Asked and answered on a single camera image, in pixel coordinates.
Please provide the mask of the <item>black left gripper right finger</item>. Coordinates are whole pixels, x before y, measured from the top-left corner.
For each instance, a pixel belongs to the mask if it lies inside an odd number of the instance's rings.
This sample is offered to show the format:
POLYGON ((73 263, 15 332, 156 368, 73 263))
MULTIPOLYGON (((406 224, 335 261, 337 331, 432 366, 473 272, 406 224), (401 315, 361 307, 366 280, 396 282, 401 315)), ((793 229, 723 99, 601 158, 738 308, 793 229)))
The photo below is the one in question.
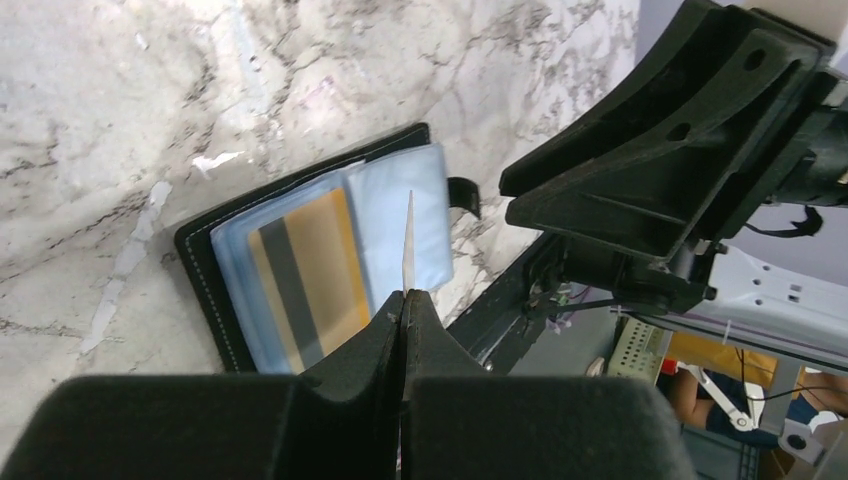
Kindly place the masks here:
POLYGON ((497 375, 408 291, 400 410, 406 479, 691 479, 679 427, 650 384, 497 375))

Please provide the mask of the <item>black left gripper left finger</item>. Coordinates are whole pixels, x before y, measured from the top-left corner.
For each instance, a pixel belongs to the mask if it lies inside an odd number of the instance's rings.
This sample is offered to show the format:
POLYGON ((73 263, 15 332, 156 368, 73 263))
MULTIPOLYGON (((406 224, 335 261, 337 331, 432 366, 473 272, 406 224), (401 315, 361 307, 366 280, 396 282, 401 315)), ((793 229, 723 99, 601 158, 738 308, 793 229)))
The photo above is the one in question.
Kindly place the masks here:
POLYGON ((88 376, 39 405, 5 479, 390 479, 398 443, 393 293, 299 375, 88 376))

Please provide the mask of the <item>gold striped credit card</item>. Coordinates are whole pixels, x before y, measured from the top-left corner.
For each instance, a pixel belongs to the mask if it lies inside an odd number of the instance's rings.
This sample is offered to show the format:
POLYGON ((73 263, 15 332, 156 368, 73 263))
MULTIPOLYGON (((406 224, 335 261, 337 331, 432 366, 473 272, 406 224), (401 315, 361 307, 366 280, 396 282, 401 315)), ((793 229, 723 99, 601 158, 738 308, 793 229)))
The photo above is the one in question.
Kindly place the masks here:
POLYGON ((253 230, 248 248, 290 370, 299 374, 371 321, 346 192, 253 230))

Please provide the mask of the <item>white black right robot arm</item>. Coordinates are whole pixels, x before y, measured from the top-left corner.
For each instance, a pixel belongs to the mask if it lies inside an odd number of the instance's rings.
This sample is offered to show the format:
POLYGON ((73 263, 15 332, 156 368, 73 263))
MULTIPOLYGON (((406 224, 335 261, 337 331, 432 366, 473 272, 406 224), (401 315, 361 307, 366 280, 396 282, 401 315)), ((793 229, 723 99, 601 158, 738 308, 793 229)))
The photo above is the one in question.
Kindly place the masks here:
POLYGON ((727 245, 766 204, 847 204, 843 1, 687 1, 603 100, 506 168, 506 221, 674 330, 847 367, 845 287, 727 245))

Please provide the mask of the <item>black leather card holder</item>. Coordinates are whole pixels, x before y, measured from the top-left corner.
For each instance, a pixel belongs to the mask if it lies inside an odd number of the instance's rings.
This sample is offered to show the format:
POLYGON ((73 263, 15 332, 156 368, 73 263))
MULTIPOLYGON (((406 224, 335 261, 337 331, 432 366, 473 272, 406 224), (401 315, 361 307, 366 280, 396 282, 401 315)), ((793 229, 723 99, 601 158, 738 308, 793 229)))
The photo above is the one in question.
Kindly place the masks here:
POLYGON ((299 374, 366 327, 403 286, 454 275, 450 212, 481 212, 426 123, 353 145, 179 227, 174 244, 232 373, 299 374))

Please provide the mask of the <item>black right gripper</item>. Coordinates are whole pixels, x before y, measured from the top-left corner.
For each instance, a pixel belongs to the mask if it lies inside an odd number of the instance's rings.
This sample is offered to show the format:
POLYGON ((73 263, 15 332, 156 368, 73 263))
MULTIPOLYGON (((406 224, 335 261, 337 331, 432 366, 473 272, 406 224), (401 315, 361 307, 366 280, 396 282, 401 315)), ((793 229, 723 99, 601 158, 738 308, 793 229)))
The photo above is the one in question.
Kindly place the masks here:
POLYGON ((761 9, 686 1, 635 69, 501 175, 512 225, 667 261, 748 228, 812 237, 847 206, 847 76, 833 41, 761 9), (782 230, 749 222, 795 204, 782 230))

